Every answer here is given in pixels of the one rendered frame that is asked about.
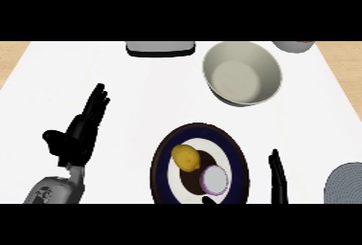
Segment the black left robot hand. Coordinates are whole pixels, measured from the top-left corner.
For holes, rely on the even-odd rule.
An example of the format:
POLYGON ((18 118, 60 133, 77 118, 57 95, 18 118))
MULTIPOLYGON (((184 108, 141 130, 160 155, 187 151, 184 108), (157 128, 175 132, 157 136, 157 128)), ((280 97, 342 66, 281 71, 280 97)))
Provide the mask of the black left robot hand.
POLYGON ((49 153, 58 157, 61 167, 83 167, 89 162, 110 101, 105 84, 98 83, 83 112, 73 119, 67 131, 48 130, 45 132, 43 139, 49 145, 49 153))

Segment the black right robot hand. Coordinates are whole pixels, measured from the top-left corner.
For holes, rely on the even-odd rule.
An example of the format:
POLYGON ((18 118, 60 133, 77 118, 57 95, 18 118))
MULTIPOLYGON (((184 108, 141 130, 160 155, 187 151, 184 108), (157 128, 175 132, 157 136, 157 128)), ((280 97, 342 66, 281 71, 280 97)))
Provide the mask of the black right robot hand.
MULTIPOLYGON (((232 181, 222 204, 244 204, 247 202, 250 186, 247 159, 240 149, 228 150, 227 157, 231 164, 232 181)), ((287 180, 280 160, 280 152, 277 150, 274 150, 269 155, 269 166, 272 170, 272 203, 287 204, 287 180)))

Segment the purple rimmed can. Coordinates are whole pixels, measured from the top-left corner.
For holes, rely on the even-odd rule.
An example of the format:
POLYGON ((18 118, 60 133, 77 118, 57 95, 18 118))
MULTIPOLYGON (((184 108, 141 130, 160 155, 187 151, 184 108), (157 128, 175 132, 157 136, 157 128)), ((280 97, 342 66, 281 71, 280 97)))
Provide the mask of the purple rimmed can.
POLYGON ((200 185, 206 194, 213 196, 222 195, 228 190, 230 178, 227 170, 218 166, 209 166, 200 177, 200 185))

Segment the dark blue rimmed plate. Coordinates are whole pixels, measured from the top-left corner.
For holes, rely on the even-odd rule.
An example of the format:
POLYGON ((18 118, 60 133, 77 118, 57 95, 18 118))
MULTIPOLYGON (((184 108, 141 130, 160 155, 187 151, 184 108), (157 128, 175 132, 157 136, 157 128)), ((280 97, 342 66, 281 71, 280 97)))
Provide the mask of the dark blue rimmed plate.
POLYGON ((150 184, 157 204, 247 202, 247 160, 222 129, 196 122, 172 131, 156 150, 150 184))

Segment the pale grey bowl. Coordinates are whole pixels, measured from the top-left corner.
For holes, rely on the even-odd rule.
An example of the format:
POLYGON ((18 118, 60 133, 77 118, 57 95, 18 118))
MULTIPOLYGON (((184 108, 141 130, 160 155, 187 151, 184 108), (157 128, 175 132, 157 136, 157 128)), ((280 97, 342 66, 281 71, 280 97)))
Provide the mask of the pale grey bowl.
POLYGON ((235 106, 268 101, 280 91, 283 74, 269 51, 247 41, 225 41, 207 51, 203 72, 216 97, 235 106))

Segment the grey round ribbed mat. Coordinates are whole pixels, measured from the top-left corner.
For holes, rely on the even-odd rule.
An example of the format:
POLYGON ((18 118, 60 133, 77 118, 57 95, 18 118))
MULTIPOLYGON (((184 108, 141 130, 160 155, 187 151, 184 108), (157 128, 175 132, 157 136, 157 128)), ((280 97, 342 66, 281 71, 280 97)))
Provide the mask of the grey round ribbed mat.
POLYGON ((331 172, 324 188, 326 204, 362 204, 362 163, 340 165, 331 172))

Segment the yellow lemon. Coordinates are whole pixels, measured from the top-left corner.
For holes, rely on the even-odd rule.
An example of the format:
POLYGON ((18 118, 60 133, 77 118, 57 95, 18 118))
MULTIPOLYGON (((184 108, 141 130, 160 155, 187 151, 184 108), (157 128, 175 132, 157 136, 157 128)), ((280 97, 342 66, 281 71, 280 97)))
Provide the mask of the yellow lemon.
POLYGON ((201 167, 201 157, 191 145, 176 145, 172 150, 175 163, 182 171, 193 172, 201 167))

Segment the grey and black appliance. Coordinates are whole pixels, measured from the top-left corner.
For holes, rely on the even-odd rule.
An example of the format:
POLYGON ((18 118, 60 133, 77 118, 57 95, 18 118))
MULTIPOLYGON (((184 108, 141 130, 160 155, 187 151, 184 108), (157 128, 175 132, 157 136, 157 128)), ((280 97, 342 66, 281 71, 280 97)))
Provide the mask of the grey and black appliance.
POLYGON ((128 54, 136 57, 190 56, 196 52, 194 41, 128 41, 128 54))

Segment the pale grey round container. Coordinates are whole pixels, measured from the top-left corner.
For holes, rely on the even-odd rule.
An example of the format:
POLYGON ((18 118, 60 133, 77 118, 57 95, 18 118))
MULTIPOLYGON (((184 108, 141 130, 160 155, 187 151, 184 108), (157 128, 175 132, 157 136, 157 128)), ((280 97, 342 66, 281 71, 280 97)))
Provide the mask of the pale grey round container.
POLYGON ((293 54, 306 52, 314 46, 312 41, 275 41, 274 44, 283 51, 293 54))

